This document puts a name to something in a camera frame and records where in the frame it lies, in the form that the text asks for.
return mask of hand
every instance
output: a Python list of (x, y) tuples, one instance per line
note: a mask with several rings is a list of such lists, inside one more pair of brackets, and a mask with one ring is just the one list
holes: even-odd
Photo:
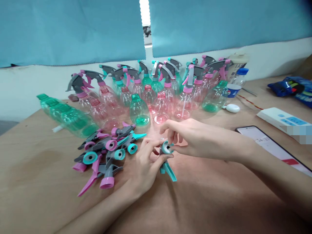
[(140, 150), (136, 154), (136, 168), (134, 176), (131, 178), (132, 186), (140, 194), (147, 192), (153, 185), (156, 174), (161, 165), (168, 159), (173, 158), (173, 154), (162, 154), (157, 159), (151, 160), (151, 153), (159, 155), (155, 147), (159, 147), (165, 140), (153, 140), (144, 138)]
[(182, 143), (183, 139), (188, 143), (186, 146), (174, 145), (171, 149), (194, 157), (239, 162), (242, 156), (252, 155), (259, 147), (249, 137), (194, 119), (182, 122), (167, 120), (161, 126), (160, 134), (167, 129), (169, 144)]

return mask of table surface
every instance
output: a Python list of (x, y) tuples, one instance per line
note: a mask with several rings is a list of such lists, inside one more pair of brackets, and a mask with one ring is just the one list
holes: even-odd
[[(276, 97), (267, 84), (274, 77), (246, 83), (240, 94), (266, 109), (277, 107), (311, 122), (312, 111), (293, 97)], [(233, 103), (241, 111), (203, 110), (192, 117), (206, 124), (234, 130), (256, 125), (277, 143), (312, 168), (312, 154), (287, 134), (256, 117), (259, 109), (242, 98)], [(66, 130), (53, 133), (57, 124), (42, 110), (0, 137), (0, 229), (3, 233), (53, 233), (125, 183), (134, 166), (127, 153), (124, 170), (115, 176), (115, 187), (99, 188), (97, 181), (83, 197), (77, 197), (92, 172), (71, 169), (82, 151), (82, 139)], [(159, 125), (135, 129), (160, 138)], [(158, 173), (152, 188), (127, 209), (108, 233), (308, 233), (306, 223), (241, 164), (179, 155), (169, 159), (177, 177)]]

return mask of cable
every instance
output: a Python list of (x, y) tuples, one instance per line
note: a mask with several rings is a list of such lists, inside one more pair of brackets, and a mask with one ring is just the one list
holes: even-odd
[(247, 98), (245, 98), (245, 97), (243, 97), (243, 96), (241, 96), (241, 95), (239, 95), (239, 94), (238, 94), (237, 96), (240, 96), (240, 97), (242, 97), (243, 99), (245, 99), (247, 102), (250, 102), (250, 103), (253, 104), (256, 108), (258, 108), (258, 109), (260, 109), (260, 110), (263, 110), (262, 108), (256, 106), (253, 102), (249, 101)]

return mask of power strip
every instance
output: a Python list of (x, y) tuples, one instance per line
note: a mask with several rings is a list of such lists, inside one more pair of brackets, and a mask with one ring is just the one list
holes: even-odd
[(311, 126), (312, 124), (299, 119), (291, 114), (288, 114), (278, 108), (272, 107), (269, 109), (264, 109), (257, 114), (258, 117), (267, 121), (269, 124), (272, 124), (274, 127), (279, 130), (286, 132), (281, 126)]

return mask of smartphone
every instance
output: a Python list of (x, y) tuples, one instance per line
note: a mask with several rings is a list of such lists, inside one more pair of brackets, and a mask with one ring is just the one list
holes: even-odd
[(257, 142), (270, 154), (274, 155), (275, 157), (287, 163), (288, 165), (291, 165), (297, 170), (312, 177), (312, 171), (307, 166), (305, 166), (291, 153), (289, 153), (287, 150), (281, 147), (278, 143), (276, 143), (271, 137), (266, 135), (258, 127), (256, 126), (239, 127), (236, 128), (235, 131), (252, 138), (255, 142)]

